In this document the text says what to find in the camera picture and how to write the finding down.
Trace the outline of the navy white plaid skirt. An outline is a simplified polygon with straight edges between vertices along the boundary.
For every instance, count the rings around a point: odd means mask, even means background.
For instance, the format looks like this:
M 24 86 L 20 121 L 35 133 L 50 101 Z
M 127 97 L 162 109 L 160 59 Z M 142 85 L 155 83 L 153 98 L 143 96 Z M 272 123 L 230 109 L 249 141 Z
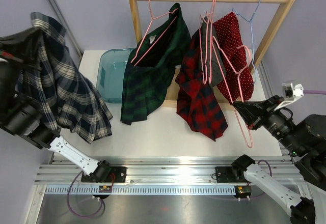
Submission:
M 39 102 L 42 123 L 52 131 L 69 129 L 89 144 L 112 135 L 113 115 L 71 58 L 65 44 L 66 29 L 39 12 L 31 13 L 31 23 L 41 31 L 36 55 L 41 69 L 22 71 L 18 91 Z

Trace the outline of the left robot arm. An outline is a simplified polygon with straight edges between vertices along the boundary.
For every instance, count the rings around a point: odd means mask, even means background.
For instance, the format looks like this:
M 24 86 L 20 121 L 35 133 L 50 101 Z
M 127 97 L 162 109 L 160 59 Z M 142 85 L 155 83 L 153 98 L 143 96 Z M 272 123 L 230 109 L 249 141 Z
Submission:
M 58 132 L 41 123 L 40 105 L 15 90 L 21 71 L 38 70 L 38 33 L 1 38 L 1 129 L 17 135 L 39 149 L 58 153 L 77 165 L 94 182 L 113 179 L 110 164 L 84 154 Z

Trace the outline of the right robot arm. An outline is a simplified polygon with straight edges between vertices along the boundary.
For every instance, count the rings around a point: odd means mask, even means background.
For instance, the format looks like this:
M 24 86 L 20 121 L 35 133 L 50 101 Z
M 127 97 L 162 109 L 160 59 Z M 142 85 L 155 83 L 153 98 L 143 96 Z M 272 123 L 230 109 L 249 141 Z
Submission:
M 311 198 L 301 197 L 266 174 L 248 155 L 231 164 L 236 181 L 246 180 L 258 186 L 290 217 L 291 223 L 325 223 L 325 116 L 312 114 L 294 124 L 282 111 L 292 111 L 282 105 L 278 95 L 265 101 L 236 101 L 233 107 L 249 130 L 265 128 L 292 158 L 294 166 L 310 188 Z

